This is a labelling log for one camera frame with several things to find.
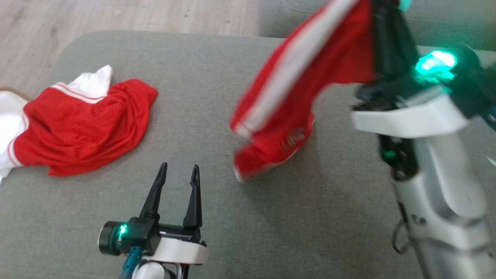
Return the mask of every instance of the green led light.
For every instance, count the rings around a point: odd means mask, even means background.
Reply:
[[[458,63],[456,57],[447,51],[434,50],[420,58],[415,70],[420,82],[441,83],[452,80],[455,75],[450,72]]]
[[[392,150],[383,149],[380,151],[380,155],[382,157],[382,160],[389,165],[393,164],[396,160],[396,152]]]
[[[456,57],[446,51],[431,51],[422,57],[415,69],[420,74],[430,74],[433,72],[443,72],[451,70],[457,63]]]
[[[120,234],[125,234],[125,232],[127,231],[127,225],[124,224],[124,225],[121,225],[121,230],[119,231]]]
[[[449,52],[435,50],[431,52],[431,54],[440,61],[442,61],[448,67],[452,68],[456,65],[456,57]]]

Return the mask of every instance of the held red cloth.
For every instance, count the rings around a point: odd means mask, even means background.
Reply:
[[[330,0],[281,43],[239,101],[230,127],[250,143],[234,156],[238,180],[284,162],[307,142],[324,87],[374,79],[370,0]]]
[[[24,106],[28,125],[13,142],[16,166],[47,165],[49,175],[80,174],[138,145],[157,90],[130,79],[110,88],[107,85],[107,92],[100,83],[110,83],[110,75],[108,80],[97,80],[98,85],[94,85],[95,78],[93,74],[87,82],[57,83]]]

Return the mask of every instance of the gray fabric surface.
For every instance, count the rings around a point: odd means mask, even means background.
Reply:
[[[284,38],[328,0],[263,0],[259,36]],[[419,45],[466,43],[496,50],[496,1],[412,0],[405,13]]]
[[[349,118],[354,85],[324,92],[315,131],[291,160],[238,184],[232,154],[244,140],[228,127],[239,96],[280,42],[272,38],[106,31],[62,53],[46,86],[110,64],[114,81],[159,90],[141,144],[91,173],[48,177],[17,168],[0,185],[0,278],[114,279],[124,257],[101,255],[107,220],[139,214],[160,163],[169,163],[161,221],[180,224],[194,164],[201,170],[202,234],[210,251],[191,279],[418,278],[413,252],[390,246],[400,218],[374,135]],[[485,60],[496,60],[484,53]],[[480,119],[465,131],[496,224],[496,134]]]

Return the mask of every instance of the white stripe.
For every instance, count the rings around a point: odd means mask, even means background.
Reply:
[[[26,126],[23,128],[24,131],[26,131],[28,129],[28,127],[29,127],[29,118],[26,116],[26,114],[23,113],[22,114],[22,119],[23,119],[22,124],[24,125],[24,122],[26,123]]]
[[[98,99],[90,99],[90,98],[85,97],[83,94],[74,94],[72,91],[67,90],[63,85],[65,85],[65,84],[62,83],[62,82],[58,82],[58,83],[52,85],[51,88],[55,88],[55,89],[59,90],[60,92],[64,93],[65,95],[68,95],[68,96],[71,96],[73,98],[79,99],[79,100],[81,100],[83,102],[86,102],[88,104],[96,104],[100,100],[102,100],[103,98],[105,98],[105,96],[102,96],[102,97],[100,97]]]
[[[244,127],[236,127],[235,132],[251,134],[263,128],[357,1],[330,1],[322,14],[291,40],[257,99],[238,124]]]
[[[11,141],[10,144],[8,145],[8,152],[10,153],[10,159],[12,159],[12,162],[16,166],[23,166],[23,164],[21,164],[21,162],[19,162],[19,160],[15,156],[15,152],[14,152],[14,141],[15,141],[15,139],[13,141]]]
[[[238,136],[244,137],[249,139],[251,136],[250,130],[248,130],[245,126],[241,124],[237,124],[234,128],[234,133],[237,134]]]
[[[234,167],[234,175],[236,176],[236,180],[239,183],[242,183],[243,182],[243,177],[241,176],[240,171],[238,170],[237,167]]]

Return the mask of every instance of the wooden floor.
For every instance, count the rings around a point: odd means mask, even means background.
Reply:
[[[0,86],[30,96],[64,47],[97,30],[256,36],[261,0],[0,0]]]

